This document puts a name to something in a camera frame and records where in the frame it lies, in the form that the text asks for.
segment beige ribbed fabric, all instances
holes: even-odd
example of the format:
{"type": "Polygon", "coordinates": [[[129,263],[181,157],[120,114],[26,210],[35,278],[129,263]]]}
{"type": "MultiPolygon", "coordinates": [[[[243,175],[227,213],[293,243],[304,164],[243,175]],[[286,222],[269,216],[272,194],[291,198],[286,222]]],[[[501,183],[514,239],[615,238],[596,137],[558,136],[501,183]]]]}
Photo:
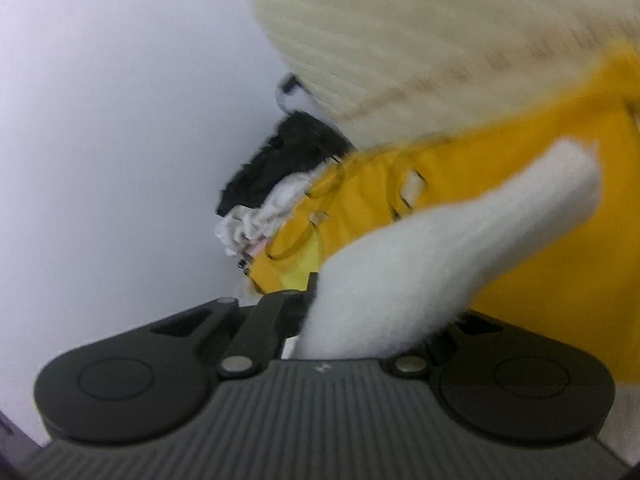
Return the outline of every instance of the beige ribbed fabric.
{"type": "Polygon", "coordinates": [[[451,133],[571,84],[640,0],[255,0],[285,62],[360,148],[451,133]]]}

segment white wall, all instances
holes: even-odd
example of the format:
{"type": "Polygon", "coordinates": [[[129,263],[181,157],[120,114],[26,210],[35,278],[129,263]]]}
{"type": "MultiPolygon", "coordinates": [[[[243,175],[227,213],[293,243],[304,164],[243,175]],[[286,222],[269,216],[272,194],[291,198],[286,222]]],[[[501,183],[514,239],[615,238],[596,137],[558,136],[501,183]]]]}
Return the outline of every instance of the white wall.
{"type": "Polygon", "coordinates": [[[0,0],[0,408],[52,357],[230,293],[218,190],[285,69],[249,0],[0,0]]]}

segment white garment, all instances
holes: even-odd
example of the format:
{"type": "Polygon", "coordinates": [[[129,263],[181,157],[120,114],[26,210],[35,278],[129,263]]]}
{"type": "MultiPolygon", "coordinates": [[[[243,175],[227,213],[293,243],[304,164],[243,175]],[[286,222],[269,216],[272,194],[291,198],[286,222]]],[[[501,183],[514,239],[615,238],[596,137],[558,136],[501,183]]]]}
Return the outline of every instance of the white garment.
{"type": "Polygon", "coordinates": [[[226,247],[226,254],[236,256],[264,238],[273,237],[323,170],[321,164],[309,173],[286,176],[273,187],[260,209],[235,206],[216,227],[216,236],[226,247]]]}
{"type": "Polygon", "coordinates": [[[556,142],[477,200],[427,209],[329,258],[294,358],[385,358],[449,324],[473,294],[589,218],[596,156],[556,142]]]}

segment black garment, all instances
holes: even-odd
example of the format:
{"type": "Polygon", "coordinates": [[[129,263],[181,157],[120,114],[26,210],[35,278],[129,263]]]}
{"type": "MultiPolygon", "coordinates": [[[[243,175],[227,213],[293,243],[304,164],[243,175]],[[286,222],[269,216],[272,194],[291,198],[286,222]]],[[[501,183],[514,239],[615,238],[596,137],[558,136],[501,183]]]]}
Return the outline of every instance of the black garment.
{"type": "Polygon", "coordinates": [[[326,158],[343,156],[353,149],[345,137],[305,112],[294,112],[276,131],[222,191],[216,211],[220,216],[236,205],[259,208],[287,175],[311,171],[326,158]]]}

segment pile of clothes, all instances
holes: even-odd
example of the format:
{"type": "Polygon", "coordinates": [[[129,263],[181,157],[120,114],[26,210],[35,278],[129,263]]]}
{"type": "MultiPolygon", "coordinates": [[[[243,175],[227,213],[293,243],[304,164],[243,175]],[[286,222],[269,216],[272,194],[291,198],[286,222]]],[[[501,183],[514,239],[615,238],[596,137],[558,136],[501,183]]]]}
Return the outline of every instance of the pile of clothes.
{"type": "Polygon", "coordinates": [[[260,151],[222,191],[216,236],[226,254],[255,256],[273,237],[312,183],[325,161],[352,149],[340,133],[296,111],[276,127],[260,151]]]}

